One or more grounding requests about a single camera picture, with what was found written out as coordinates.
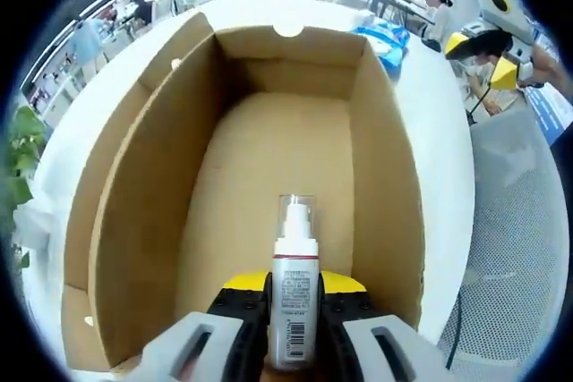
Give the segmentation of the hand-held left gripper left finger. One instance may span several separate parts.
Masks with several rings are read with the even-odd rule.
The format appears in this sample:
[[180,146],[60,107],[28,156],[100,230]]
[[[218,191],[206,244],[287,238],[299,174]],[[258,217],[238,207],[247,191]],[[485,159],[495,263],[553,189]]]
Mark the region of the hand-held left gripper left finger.
[[194,311],[149,342],[140,381],[258,381],[267,355],[272,275],[227,281],[209,309]]

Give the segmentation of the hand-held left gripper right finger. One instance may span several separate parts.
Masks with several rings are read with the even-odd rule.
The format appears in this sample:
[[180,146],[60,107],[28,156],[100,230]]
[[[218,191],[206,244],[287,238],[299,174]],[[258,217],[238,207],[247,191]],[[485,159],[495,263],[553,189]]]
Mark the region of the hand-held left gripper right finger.
[[319,381],[446,381],[440,350],[395,315],[375,309],[350,276],[321,273]]

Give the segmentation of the person's right hand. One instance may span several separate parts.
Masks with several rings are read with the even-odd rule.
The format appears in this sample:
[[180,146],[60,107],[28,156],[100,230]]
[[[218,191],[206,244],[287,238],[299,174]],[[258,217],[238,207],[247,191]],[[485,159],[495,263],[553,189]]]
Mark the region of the person's right hand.
[[533,81],[535,83],[549,82],[554,88],[558,88],[563,81],[567,80],[563,78],[560,64],[542,47],[534,46],[531,59],[534,66]]

